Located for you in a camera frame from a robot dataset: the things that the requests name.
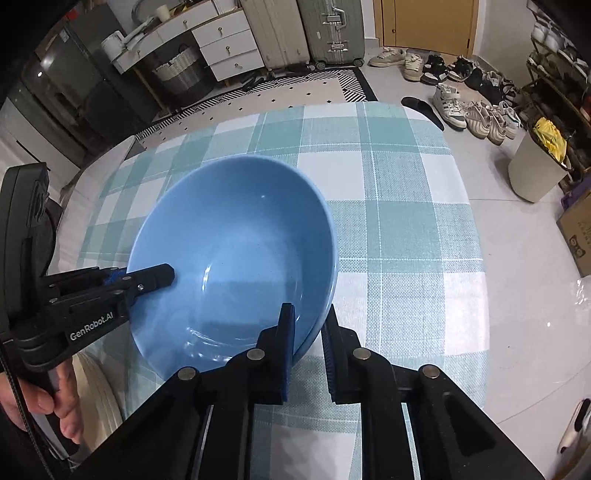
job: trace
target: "trash bin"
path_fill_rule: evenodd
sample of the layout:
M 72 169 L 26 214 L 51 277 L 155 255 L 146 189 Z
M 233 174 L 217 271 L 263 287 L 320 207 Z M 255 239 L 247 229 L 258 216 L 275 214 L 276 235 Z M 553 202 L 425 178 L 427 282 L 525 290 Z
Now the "trash bin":
M 181 106 L 198 102 L 213 90 L 215 81 L 199 63 L 199 54 L 185 48 L 172 60 L 154 70 L 156 76 Z
M 509 163 L 511 187 L 521 198 L 537 202 L 570 171 L 568 158 L 564 163 L 568 166 L 556 161 L 538 144 L 530 128 Z

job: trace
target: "gray suitcase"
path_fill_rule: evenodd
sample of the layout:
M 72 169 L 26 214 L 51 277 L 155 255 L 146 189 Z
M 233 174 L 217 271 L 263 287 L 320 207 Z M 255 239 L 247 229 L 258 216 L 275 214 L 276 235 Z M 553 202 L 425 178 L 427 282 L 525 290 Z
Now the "gray suitcase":
M 265 67 L 280 69 L 310 61 L 296 0 L 242 0 L 242 9 Z
M 297 0 L 316 67 L 327 64 L 363 65 L 365 36 L 361 0 Z

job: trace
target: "yellow bag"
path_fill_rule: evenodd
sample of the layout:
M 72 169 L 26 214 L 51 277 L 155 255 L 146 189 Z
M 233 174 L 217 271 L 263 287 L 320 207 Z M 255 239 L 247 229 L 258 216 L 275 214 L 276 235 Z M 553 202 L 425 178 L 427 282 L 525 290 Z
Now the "yellow bag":
M 542 117 L 536 122 L 533 131 L 548 153 L 558 163 L 562 163 L 566 156 L 566 140 L 562 138 L 556 126 L 547 118 Z

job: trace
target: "slipper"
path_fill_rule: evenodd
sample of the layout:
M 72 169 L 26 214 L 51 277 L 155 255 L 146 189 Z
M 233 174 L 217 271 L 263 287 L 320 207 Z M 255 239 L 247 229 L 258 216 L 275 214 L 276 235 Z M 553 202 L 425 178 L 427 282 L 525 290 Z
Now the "slipper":
M 404 97 L 400 101 L 400 103 L 403 106 L 406 106 L 408 108 L 412 108 L 413 110 L 416 110 L 417 112 L 422 113 L 431 122 L 433 122 L 435 125 L 437 125 L 438 129 L 441 130 L 442 132 L 445 129 L 445 127 L 443 126 L 443 123 L 441 122 L 441 120 L 439 120 L 439 117 L 435 114 L 435 112 L 431 108 L 431 105 L 429 105 L 427 102 L 423 102 L 422 100 L 419 100 L 418 98 L 415 98 L 415 97 Z

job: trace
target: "finger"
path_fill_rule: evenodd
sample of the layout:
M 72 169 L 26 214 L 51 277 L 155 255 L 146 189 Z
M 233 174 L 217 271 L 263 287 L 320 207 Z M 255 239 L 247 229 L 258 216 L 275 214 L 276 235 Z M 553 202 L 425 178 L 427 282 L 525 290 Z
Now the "finger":
M 66 360 L 56 367 L 58 390 L 54 394 L 56 401 L 55 413 L 61 419 L 70 414 L 80 403 L 76 374 L 72 359 Z
M 21 379 L 19 379 L 19 385 L 29 412 L 47 415 L 53 411 L 54 401 L 49 393 Z M 8 418 L 21 430 L 25 430 L 21 413 L 5 374 L 0 375 L 0 404 Z
M 47 415 L 53 411 L 54 401 L 49 393 L 20 378 L 18 379 L 18 383 L 21 386 L 22 395 L 25 397 L 25 403 L 29 412 Z M 17 401 L 14 398 L 6 374 L 0 375 L 0 402 L 3 406 L 17 407 Z
M 84 432 L 80 407 L 74 408 L 68 415 L 60 420 L 60 430 L 64 437 L 71 439 L 78 445 L 80 444 L 82 433 Z

